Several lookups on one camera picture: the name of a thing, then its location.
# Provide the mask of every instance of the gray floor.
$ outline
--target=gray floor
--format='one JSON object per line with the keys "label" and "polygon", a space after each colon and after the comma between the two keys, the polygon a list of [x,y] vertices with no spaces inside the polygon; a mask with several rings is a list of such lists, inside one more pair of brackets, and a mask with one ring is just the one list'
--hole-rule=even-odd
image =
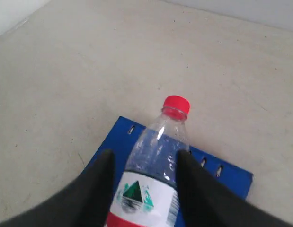
{"label": "gray floor", "polygon": [[74,179],[119,115],[191,103],[191,144],[293,222],[293,33],[149,0],[60,0],[0,37],[0,220]]}

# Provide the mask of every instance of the red bottle cap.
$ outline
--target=red bottle cap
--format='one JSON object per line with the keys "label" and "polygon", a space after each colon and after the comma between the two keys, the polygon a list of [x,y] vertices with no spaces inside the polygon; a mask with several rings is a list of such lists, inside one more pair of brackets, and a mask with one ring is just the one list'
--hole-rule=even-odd
{"label": "red bottle cap", "polygon": [[180,96],[168,96],[165,99],[165,102],[163,104],[164,107],[171,107],[178,110],[181,110],[182,112],[186,113],[188,115],[190,104],[189,102]]}

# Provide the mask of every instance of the white wall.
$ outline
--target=white wall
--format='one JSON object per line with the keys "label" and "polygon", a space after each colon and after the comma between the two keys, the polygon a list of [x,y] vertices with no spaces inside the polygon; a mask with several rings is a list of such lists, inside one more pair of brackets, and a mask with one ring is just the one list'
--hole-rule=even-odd
{"label": "white wall", "polygon": [[293,31],[293,0],[166,0]]}
{"label": "white wall", "polygon": [[0,35],[22,23],[50,0],[0,0]]}

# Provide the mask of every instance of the binder hole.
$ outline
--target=binder hole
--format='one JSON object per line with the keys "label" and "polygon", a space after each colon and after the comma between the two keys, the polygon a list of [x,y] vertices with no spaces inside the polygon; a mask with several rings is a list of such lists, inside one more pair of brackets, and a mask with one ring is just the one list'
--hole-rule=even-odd
{"label": "binder hole", "polygon": [[223,170],[223,166],[220,165],[219,168],[218,168],[218,170],[217,170],[217,172],[216,172],[216,177],[217,177],[217,178],[220,177],[220,175],[221,175],[221,173],[222,173],[222,170]]}
{"label": "binder hole", "polygon": [[127,132],[127,134],[132,134],[132,132],[133,132],[133,130],[135,129],[135,126],[133,125],[130,129],[129,129],[129,131]]}
{"label": "binder hole", "polygon": [[204,157],[202,160],[201,160],[201,168],[203,168],[205,166],[207,162],[207,159]]}

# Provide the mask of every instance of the clear plastic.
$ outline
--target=clear plastic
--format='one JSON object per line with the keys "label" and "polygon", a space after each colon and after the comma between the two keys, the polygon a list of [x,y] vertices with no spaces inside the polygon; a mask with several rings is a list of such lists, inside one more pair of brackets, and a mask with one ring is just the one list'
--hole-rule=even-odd
{"label": "clear plastic", "polygon": [[148,175],[175,187],[177,151],[189,151],[186,119],[187,114],[181,110],[164,107],[161,115],[137,140],[125,171]]}

